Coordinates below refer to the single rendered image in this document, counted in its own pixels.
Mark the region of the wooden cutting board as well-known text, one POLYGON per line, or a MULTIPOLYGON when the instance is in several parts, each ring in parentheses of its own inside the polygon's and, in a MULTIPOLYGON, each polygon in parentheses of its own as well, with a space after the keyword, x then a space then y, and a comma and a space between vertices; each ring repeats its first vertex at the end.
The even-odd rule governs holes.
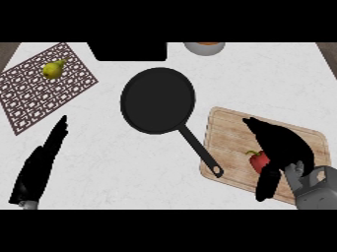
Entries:
MULTIPOLYGON (((252 167, 250 156, 246 152, 262 151, 264 148, 259 146, 255 134, 243 122, 243 119, 252 116, 252 114, 222 107, 215 107, 210 110, 204 147, 222 167, 224 175, 216 178, 204 162, 202 162, 202 175, 219 183, 256 192, 259 174, 252 167)), ((332 164, 327 139, 318 131, 259 116, 253 117, 292 129, 314 151, 316 164, 332 164)))

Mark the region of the brown patterned placemat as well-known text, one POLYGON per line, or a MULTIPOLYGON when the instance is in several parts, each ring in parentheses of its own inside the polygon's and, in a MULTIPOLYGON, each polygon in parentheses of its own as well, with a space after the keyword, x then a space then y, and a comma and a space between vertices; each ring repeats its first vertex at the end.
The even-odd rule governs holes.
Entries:
POLYGON ((22 134, 73 99, 99 83, 65 42, 0 74, 0 103, 15 135, 22 134), (49 62, 67 59, 58 79, 43 76, 49 62))

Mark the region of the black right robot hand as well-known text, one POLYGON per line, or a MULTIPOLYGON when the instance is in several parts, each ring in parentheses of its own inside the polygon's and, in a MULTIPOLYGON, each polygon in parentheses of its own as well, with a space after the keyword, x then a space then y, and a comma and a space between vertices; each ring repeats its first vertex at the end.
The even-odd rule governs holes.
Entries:
POLYGON ((244 118, 270 163, 262 168, 256 187, 256 200, 264 202, 273 198, 281 180, 281 172, 290 164, 302 162, 302 177, 314 171, 314 152, 298 133, 284 126, 271 124, 255 117, 244 118))

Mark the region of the black frying pan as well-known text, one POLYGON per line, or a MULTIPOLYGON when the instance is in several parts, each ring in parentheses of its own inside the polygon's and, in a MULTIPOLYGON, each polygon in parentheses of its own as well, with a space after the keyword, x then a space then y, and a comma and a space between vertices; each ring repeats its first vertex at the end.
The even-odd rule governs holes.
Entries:
POLYGON ((216 178, 224 169, 197 139, 187 122, 196 108, 196 89, 175 69, 157 67, 139 72, 122 94, 122 113, 127 124, 145 134, 179 131, 216 178))

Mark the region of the black appliance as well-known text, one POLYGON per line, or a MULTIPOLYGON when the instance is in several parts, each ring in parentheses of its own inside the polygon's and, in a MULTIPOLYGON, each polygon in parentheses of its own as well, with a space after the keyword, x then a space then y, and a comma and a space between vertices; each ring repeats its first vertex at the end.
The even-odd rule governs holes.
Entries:
POLYGON ((166 42, 89 42, 99 61, 164 61, 166 42))

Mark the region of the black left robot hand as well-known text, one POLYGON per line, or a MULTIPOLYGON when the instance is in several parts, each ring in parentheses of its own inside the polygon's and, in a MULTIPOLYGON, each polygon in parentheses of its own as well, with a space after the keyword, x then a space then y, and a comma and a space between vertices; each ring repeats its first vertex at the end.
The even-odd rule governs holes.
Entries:
POLYGON ((40 202, 52 172, 52 165, 68 135, 67 128, 67 116, 62 116, 50 130, 45 144, 37 146, 25 160, 9 199, 9 203, 13 205, 19 206, 22 201, 40 202))

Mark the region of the yellow-green pear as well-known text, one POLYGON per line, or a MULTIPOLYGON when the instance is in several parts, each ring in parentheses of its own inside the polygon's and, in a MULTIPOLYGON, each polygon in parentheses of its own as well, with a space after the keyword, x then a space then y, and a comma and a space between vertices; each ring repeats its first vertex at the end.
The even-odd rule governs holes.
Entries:
POLYGON ((45 65, 42 73, 48 79, 58 79, 61 77, 67 61, 68 59, 62 59, 45 65))

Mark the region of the red bell pepper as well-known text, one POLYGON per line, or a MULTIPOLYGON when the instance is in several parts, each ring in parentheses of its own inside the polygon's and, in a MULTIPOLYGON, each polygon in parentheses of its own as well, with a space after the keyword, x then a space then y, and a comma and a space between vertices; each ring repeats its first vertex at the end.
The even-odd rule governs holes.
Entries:
POLYGON ((271 162, 267 154, 264 151, 256 152, 256 151, 247 151, 246 154, 250 156, 250 164, 253 166, 253 169, 258 173, 262 173, 264 167, 268 165, 271 162))

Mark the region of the grey bowl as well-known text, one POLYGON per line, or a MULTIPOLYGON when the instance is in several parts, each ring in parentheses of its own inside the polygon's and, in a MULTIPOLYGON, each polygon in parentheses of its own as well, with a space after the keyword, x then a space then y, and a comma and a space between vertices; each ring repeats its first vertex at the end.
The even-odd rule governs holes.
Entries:
POLYGON ((224 50, 225 43, 218 42, 215 44, 202 44, 199 42, 187 42, 185 46, 194 54, 200 56, 213 56, 224 50))

